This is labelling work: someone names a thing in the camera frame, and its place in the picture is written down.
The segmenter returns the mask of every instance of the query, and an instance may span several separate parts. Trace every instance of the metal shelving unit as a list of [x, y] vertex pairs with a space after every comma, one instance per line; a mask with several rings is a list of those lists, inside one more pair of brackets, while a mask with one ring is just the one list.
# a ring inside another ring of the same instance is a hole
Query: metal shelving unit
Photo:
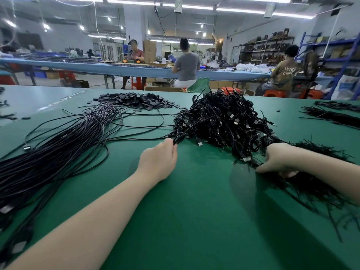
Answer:
[[[336, 45], [351, 45], [351, 50], [349, 52], [349, 54], [346, 57], [343, 58], [326, 58], [325, 61], [326, 62], [344, 62], [339, 74], [334, 77], [334, 84], [330, 90], [330, 92], [327, 94], [327, 96], [325, 97], [325, 99], [331, 99], [331, 95], [333, 94], [333, 92], [335, 91], [336, 86], [338, 85], [339, 80], [341, 79], [341, 77], [344, 75], [345, 69], [348, 67], [350, 62], [360, 62], [360, 60], [352, 60], [351, 57], [353, 56], [357, 46], [360, 44], [360, 33], [357, 35], [356, 38], [354, 39], [349, 39], [349, 40], [333, 40], [331, 42], [319, 42], [319, 43], [304, 43], [304, 39], [305, 37], [318, 37], [321, 34], [318, 35], [306, 35], [306, 32], [304, 32], [302, 38], [301, 38], [301, 42], [300, 42], [300, 46], [299, 46], [299, 51], [295, 57], [295, 60], [303, 60], [303, 58], [299, 58], [299, 56], [301, 54], [303, 54], [306, 50], [308, 50], [309, 47], [315, 49], [318, 46], [336, 46]], [[304, 51], [300, 52], [302, 47], [306, 47]], [[355, 100], [357, 98], [357, 96], [360, 95], [360, 87], [358, 88], [357, 91], [355, 91], [355, 94], [352, 98], [352, 100]]]
[[[249, 46], [249, 45], [254, 45], [253, 46], [253, 50], [250, 51], [250, 50], [244, 50], [244, 51], [241, 51], [241, 53], [251, 53], [251, 59], [250, 60], [246, 60], [248, 62], [260, 62], [263, 63], [264, 62], [264, 54], [266, 52], [272, 52], [272, 53], [276, 53], [277, 52], [277, 57], [272, 59], [272, 61], [269, 61], [269, 60], [265, 60], [266, 62], [270, 62], [270, 63], [279, 63], [280, 60], [279, 60], [279, 54], [280, 52], [283, 52], [284, 49], [282, 49], [283, 47], [283, 42], [284, 41], [288, 41], [288, 40], [292, 40], [291, 42], [291, 45], [294, 43], [294, 37], [280, 37], [280, 38], [276, 38], [276, 39], [267, 39], [267, 40], [258, 40], [257, 42], [251, 42], [251, 43], [244, 43], [242, 45], [239, 45], [239, 46]], [[281, 44], [280, 44], [280, 47], [279, 48], [276, 48], [276, 49], [267, 49], [267, 45], [269, 42], [278, 42], [278, 41], [281, 41]], [[264, 49], [255, 49], [255, 45], [257, 44], [265, 44], [265, 46], [263, 47]], [[261, 59], [259, 58], [254, 58], [254, 53], [262, 53], [262, 57]]]

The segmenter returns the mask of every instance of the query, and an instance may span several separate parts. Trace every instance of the chair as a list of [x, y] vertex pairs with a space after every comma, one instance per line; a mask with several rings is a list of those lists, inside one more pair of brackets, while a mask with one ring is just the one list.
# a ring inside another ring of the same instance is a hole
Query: chair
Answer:
[[143, 85], [141, 82], [141, 77], [136, 77], [136, 82], [134, 82], [134, 77], [131, 77], [131, 89], [133, 90], [133, 87], [135, 87], [135, 90], [143, 90]]
[[323, 97], [324, 92], [321, 90], [303, 90], [299, 96], [299, 99], [321, 99]]
[[221, 87], [221, 90], [223, 90], [225, 95], [229, 95], [229, 93], [233, 93], [234, 90], [237, 90], [241, 94], [241, 90], [238, 88], [232, 88], [232, 87]]
[[266, 90], [263, 96], [271, 96], [274, 98], [285, 98], [286, 91], [278, 91], [278, 90]]

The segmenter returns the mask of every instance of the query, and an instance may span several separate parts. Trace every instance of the ceiling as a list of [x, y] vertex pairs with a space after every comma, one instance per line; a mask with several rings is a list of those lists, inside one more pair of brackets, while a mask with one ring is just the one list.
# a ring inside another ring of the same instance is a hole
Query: ceiling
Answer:
[[[12, 14], [11, 0], [1, 0], [0, 13]], [[154, 0], [133, 0], [133, 1], [149, 1]], [[156, 0], [159, 3], [174, 3], [175, 0]], [[250, 10], [265, 10], [266, 2], [254, 2], [243, 0], [182, 0], [183, 4], [214, 6], [221, 1], [220, 6], [224, 8], [242, 8]], [[310, 0], [311, 2], [336, 2], [338, 0]], [[62, 1], [72, 5], [86, 5], [85, 2]], [[277, 4], [276, 11], [286, 13], [306, 14], [311, 11], [314, 6], [319, 4]], [[48, 23], [54, 24], [78, 24], [82, 23], [86, 31], [90, 33], [113, 33], [118, 35], [126, 34], [126, 23], [124, 17], [124, 7], [122, 4], [106, 4], [96, 3], [96, 15], [94, 4], [83, 7], [74, 7], [61, 4], [55, 0], [40, 0], [39, 3], [30, 0], [14, 0], [16, 16], [28, 18], [32, 20], [41, 20], [43, 18]], [[200, 37], [202, 32], [206, 32], [206, 37], [211, 38], [214, 30], [215, 38], [222, 38], [226, 35], [229, 25], [240, 24], [243, 21], [251, 20], [253, 17], [262, 17], [262, 15], [253, 15], [247, 13], [229, 13], [212, 10], [198, 9], [182, 9], [182, 14], [173, 13], [173, 7], [158, 6], [158, 14], [156, 15], [153, 6], [142, 6], [145, 14], [145, 21], [148, 21], [148, 28], [151, 34], [175, 35], [175, 17], [176, 17], [176, 33], [178, 36]]]

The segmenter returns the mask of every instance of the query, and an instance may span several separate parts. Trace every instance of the table leg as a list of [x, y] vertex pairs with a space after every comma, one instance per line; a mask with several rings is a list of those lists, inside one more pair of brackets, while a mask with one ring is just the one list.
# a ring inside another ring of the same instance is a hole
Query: table leg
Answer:
[[114, 80], [114, 76], [111, 76], [111, 80], [113, 82], [113, 89], [115, 89], [115, 80]]
[[34, 71], [33, 71], [33, 70], [30, 70], [30, 71], [29, 71], [29, 74], [30, 74], [30, 78], [31, 78], [32, 85], [33, 85], [33, 86], [36, 86], [35, 73], [34, 73]]
[[15, 73], [14, 72], [11, 72], [11, 76], [13, 77], [13, 80], [15, 82], [16, 85], [20, 85], [19, 84], [19, 81], [18, 81], [18, 78], [16, 77]]
[[105, 81], [105, 86], [106, 86], [106, 89], [109, 89], [109, 85], [108, 85], [108, 76], [107, 76], [107, 75], [104, 75], [104, 81]]

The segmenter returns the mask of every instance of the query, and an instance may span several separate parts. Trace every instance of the blue metal shelf rack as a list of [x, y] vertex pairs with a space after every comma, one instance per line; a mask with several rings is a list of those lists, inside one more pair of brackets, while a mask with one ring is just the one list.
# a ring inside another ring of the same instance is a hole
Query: blue metal shelf rack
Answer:
[[[309, 46], [312, 47], [317, 47], [317, 46], [326, 46], [327, 42], [319, 42], [319, 43], [304, 43], [304, 39], [305, 37], [318, 37], [319, 35], [306, 35], [306, 32], [304, 32], [302, 38], [301, 38], [301, 42], [300, 42], [300, 46], [299, 46], [299, 51], [295, 57], [295, 60], [303, 60], [302, 58], [299, 58], [299, 55], [303, 54], [307, 48]], [[325, 61], [327, 62], [344, 62], [339, 74], [334, 77], [334, 83], [333, 86], [330, 90], [330, 92], [326, 95], [325, 99], [331, 99], [331, 95], [333, 94], [339, 80], [341, 79], [341, 77], [344, 75], [345, 69], [347, 68], [347, 66], [349, 65], [350, 62], [360, 62], [360, 60], [352, 60], [351, 57], [354, 54], [356, 47], [360, 44], [360, 33], [358, 34], [358, 36], [354, 39], [350, 39], [350, 40], [333, 40], [331, 42], [329, 42], [329, 45], [333, 46], [333, 45], [349, 45], [352, 44], [351, 50], [349, 55], [347, 55], [346, 57], [343, 58], [327, 58], [325, 59]], [[302, 52], [300, 52], [302, 47], [306, 47], [306, 49]], [[355, 94], [352, 98], [352, 100], [356, 100], [356, 98], [360, 95], [360, 86], [358, 87], [358, 89], [355, 91]]]

